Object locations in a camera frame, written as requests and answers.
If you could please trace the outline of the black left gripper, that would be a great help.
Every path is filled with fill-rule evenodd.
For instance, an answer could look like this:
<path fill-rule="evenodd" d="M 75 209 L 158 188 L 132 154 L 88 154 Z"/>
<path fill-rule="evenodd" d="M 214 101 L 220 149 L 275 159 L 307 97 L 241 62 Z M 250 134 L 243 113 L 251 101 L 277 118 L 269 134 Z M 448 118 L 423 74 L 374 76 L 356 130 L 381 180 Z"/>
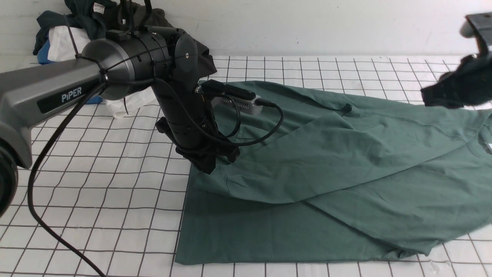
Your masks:
<path fill-rule="evenodd" d="M 176 145 L 178 154 L 208 175 L 215 170 L 217 158 L 224 157 L 233 163 L 239 157 L 239 147 L 227 145 L 227 139 L 215 141 L 207 138 L 188 118 L 162 117 L 155 126 Z"/>

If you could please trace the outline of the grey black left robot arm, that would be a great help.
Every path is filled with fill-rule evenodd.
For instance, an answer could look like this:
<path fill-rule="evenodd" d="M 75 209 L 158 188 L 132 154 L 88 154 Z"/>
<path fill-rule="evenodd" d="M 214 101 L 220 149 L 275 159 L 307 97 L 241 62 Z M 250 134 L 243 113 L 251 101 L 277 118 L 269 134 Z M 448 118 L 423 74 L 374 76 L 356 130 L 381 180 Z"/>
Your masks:
<path fill-rule="evenodd" d="M 223 137 L 214 113 L 216 95 L 202 95 L 197 42 L 179 28 L 111 30 L 76 58 L 1 73 L 1 214 L 19 181 L 17 168 L 32 166 L 31 129 L 100 95 L 119 100 L 151 87 L 164 117 L 158 131 L 177 152 L 210 174 L 216 157 L 234 162 L 239 147 Z"/>

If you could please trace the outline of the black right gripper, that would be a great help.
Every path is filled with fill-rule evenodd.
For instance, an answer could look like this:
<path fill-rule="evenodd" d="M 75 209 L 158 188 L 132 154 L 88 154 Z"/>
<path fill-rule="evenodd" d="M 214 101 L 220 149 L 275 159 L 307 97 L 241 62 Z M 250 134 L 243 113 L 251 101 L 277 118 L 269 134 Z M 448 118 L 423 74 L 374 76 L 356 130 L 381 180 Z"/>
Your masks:
<path fill-rule="evenodd" d="M 459 66 L 444 73 L 438 81 L 421 89 L 426 107 L 457 109 L 478 106 L 492 99 L 491 54 L 467 55 Z"/>

